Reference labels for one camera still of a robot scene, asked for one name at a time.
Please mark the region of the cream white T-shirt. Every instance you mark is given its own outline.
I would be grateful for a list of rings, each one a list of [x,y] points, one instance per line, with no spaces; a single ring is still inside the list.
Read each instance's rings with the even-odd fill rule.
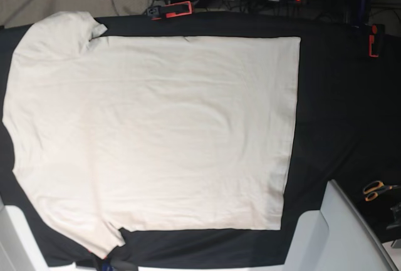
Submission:
[[[3,123],[45,224],[101,257],[121,229],[279,230],[300,38],[106,31],[58,13],[13,53]]]

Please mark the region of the orange black clamp top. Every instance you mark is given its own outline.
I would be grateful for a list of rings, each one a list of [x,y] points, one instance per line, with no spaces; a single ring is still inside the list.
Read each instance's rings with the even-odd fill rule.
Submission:
[[[146,15],[152,20],[176,18],[193,13],[190,1],[168,4],[166,6],[152,6],[146,10]]]

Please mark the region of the orange black clamp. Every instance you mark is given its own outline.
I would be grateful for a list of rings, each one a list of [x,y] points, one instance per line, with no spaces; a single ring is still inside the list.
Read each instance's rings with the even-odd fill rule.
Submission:
[[[379,58],[383,49],[386,27],[384,24],[372,24],[367,28],[368,57]]]
[[[122,247],[114,248],[105,258],[90,253],[95,270],[131,270],[138,271],[138,266],[130,261],[127,251]]]
[[[190,1],[168,4],[166,6],[152,6],[146,10],[146,15],[152,20],[176,18],[193,13]]]

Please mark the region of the black table cloth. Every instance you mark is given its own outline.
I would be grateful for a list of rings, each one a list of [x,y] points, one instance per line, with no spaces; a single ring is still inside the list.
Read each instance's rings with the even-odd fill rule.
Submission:
[[[197,230],[124,232],[114,254],[141,267],[244,268],[284,263],[299,216],[320,207],[326,183],[336,180],[381,242],[393,191],[367,203],[374,180],[400,183],[400,38],[383,37],[368,55],[368,28],[241,13],[196,13],[165,21],[146,16],[100,18],[109,36],[239,36],[301,38],[293,154],[279,231]]]

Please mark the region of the orange black clamp bottom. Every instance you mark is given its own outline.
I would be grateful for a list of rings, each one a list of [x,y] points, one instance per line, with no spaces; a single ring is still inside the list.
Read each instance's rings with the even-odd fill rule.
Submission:
[[[130,261],[127,251],[122,247],[114,248],[105,258],[90,253],[95,270],[131,270],[138,271],[138,266]]]

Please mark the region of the white base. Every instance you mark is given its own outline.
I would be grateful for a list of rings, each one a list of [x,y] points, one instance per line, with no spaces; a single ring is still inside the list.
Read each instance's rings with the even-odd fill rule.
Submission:
[[[390,255],[336,181],[321,208],[298,219],[284,270],[397,270]]]
[[[1,270],[76,270],[75,264],[49,267],[22,210],[1,204]]]

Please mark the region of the orange black clamp right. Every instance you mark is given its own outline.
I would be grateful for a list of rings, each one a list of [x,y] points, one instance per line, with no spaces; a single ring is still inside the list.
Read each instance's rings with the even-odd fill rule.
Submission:
[[[383,49],[386,27],[384,24],[372,24],[367,28],[368,57],[379,58]]]

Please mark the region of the black device right edge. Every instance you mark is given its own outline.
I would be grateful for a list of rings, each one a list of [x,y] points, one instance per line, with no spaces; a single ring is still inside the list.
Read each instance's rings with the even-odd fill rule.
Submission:
[[[393,207],[390,208],[392,215],[393,215],[393,222],[387,225],[386,230],[391,230],[395,229],[397,227],[400,227],[401,224],[401,203],[399,202],[398,204],[394,205]]]

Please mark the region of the orange handled scissors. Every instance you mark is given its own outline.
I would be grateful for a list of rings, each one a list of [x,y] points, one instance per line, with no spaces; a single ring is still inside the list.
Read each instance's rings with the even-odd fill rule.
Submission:
[[[398,185],[386,185],[383,181],[376,180],[374,182],[369,183],[366,187],[363,188],[364,200],[366,202],[372,202],[376,198],[378,198],[381,194],[384,194],[390,190],[400,189],[400,184]]]

